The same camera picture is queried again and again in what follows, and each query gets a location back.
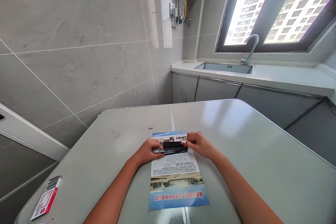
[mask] black stapler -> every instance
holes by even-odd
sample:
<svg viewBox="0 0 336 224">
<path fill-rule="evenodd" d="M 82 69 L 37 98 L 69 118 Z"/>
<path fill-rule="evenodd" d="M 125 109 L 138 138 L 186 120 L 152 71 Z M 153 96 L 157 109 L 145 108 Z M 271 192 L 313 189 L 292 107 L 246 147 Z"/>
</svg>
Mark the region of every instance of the black stapler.
<svg viewBox="0 0 336 224">
<path fill-rule="evenodd" d="M 153 153 L 163 153 L 164 155 L 185 153 L 188 147 L 183 142 L 164 142 L 163 149 L 155 149 Z"/>
</svg>

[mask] sink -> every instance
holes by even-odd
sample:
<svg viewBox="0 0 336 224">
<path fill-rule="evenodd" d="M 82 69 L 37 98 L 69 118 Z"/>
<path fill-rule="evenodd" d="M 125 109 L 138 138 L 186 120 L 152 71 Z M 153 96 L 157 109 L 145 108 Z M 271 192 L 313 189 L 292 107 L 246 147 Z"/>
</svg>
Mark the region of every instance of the sink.
<svg viewBox="0 0 336 224">
<path fill-rule="evenodd" d="M 252 74 L 253 66 L 239 64 L 224 64 L 215 62 L 204 62 L 194 69 L 204 69 L 212 71 L 233 72 L 237 74 Z"/>
</svg>

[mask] table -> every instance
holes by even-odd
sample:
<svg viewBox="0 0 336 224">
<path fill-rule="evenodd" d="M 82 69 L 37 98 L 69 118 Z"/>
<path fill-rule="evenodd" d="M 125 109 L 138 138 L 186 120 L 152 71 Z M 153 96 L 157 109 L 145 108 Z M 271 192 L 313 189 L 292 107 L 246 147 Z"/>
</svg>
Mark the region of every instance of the table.
<svg viewBox="0 0 336 224">
<path fill-rule="evenodd" d="M 246 103 L 231 99 L 105 110 L 51 173 L 62 181 L 51 211 L 30 223 L 82 223 L 126 162 L 153 132 L 202 131 L 284 223 L 331 223 L 336 168 Z M 118 223 L 240 223 L 215 166 L 197 153 L 209 206 L 149 208 L 151 164 L 139 168 Z M 47 182 L 15 223 L 28 223 Z"/>
</svg>

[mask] red and white box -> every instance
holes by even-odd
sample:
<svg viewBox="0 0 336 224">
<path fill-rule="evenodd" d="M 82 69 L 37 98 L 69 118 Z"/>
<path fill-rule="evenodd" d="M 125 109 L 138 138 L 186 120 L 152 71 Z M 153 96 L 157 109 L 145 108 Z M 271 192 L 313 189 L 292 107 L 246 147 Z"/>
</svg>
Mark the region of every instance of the red and white box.
<svg viewBox="0 0 336 224">
<path fill-rule="evenodd" d="M 39 200 L 33 216 L 30 220 L 34 220 L 43 214 L 49 213 L 51 205 L 53 204 L 53 201 L 55 199 L 59 184 L 61 182 L 61 178 L 61 176 L 57 176 L 49 180 L 50 182 L 48 183 L 47 188 L 42 194 L 42 197 Z"/>
</svg>

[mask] faucet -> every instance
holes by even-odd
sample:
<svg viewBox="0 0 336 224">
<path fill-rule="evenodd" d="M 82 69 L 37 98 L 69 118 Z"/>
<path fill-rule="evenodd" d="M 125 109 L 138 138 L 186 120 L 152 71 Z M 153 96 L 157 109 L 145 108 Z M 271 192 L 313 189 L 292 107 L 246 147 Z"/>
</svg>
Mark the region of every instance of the faucet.
<svg viewBox="0 0 336 224">
<path fill-rule="evenodd" d="M 254 42 L 254 45 L 252 47 L 252 50 L 249 54 L 249 56 L 247 57 L 247 59 L 241 59 L 241 63 L 244 63 L 244 65 L 248 65 L 250 63 L 250 60 L 251 60 L 251 57 L 252 57 L 252 54 L 254 52 L 254 49 L 256 48 L 258 42 L 259 42 L 259 36 L 257 34 L 252 34 L 250 37 L 248 37 L 244 43 L 247 43 L 251 38 L 255 38 L 255 42 Z"/>
</svg>

